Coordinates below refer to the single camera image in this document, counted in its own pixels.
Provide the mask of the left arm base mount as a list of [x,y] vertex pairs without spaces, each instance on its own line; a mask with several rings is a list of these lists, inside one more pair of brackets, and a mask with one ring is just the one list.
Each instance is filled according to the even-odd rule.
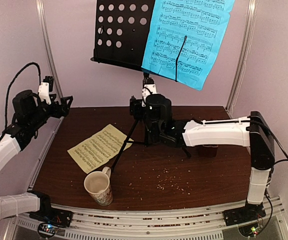
[[50,207],[48,211],[29,212],[29,217],[40,221],[37,226],[37,233],[41,238],[49,239],[54,237],[59,229],[70,227],[73,212]]

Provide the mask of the black music stand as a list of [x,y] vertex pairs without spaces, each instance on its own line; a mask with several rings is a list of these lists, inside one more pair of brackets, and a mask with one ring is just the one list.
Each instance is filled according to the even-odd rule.
[[[140,71],[143,73],[143,79],[147,76],[150,77],[152,72],[142,68],[142,60],[154,4],[154,0],[97,1],[95,46],[91,60]],[[139,122],[143,123],[141,120],[134,120],[124,140],[122,150],[126,148],[127,144],[133,143],[130,137]],[[161,143],[152,143],[145,128],[144,140],[141,144],[148,146]],[[191,157],[187,148],[182,150],[188,158]]]

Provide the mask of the red wooden metronome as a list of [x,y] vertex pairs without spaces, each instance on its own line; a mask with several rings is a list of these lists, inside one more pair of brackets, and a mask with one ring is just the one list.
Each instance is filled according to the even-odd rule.
[[217,156],[217,144],[204,144],[197,147],[198,155],[202,158],[214,158]]

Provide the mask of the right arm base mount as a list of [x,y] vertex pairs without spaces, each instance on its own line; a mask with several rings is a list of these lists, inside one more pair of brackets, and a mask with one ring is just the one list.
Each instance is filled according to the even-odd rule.
[[226,226],[238,225],[239,233],[247,238],[256,237],[264,227],[263,218],[266,212],[263,204],[245,206],[225,210],[223,212]]

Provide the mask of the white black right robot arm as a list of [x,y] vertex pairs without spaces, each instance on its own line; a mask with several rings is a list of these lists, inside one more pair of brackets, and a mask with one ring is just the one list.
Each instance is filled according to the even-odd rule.
[[217,145],[249,147],[251,174],[240,216],[250,221],[259,213],[275,163],[273,134],[260,112],[226,120],[175,120],[171,101],[155,93],[145,99],[131,97],[130,115],[143,121],[152,143],[182,149]]

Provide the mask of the yellow sheet music page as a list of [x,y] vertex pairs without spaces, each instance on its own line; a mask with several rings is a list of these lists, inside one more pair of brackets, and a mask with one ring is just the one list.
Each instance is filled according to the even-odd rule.
[[81,170],[88,174],[115,157],[126,137],[124,133],[109,124],[67,152]]

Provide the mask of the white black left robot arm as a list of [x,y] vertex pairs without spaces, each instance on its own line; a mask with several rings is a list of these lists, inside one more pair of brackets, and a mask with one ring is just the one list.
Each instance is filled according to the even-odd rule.
[[[18,93],[13,99],[15,113],[12,122],[0,137],[0,171],[5,165],[22,152],[32,139],[37,138],[38,130],[49,118],[66,117],[73,101],[72,96],[50,102],[42,100],[31,90]],[[45,222],[51,222],[56,212],[51,207],[50,197],[38,191],[28,191],[18,195],[0,196],[0,220],[21,213],[36,213]]]

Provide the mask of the blue sheet music page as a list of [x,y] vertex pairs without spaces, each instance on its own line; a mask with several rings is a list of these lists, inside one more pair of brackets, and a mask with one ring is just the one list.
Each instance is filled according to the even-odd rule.
[[142,68],[202,90],[233,6],[232,0],[155,1]]

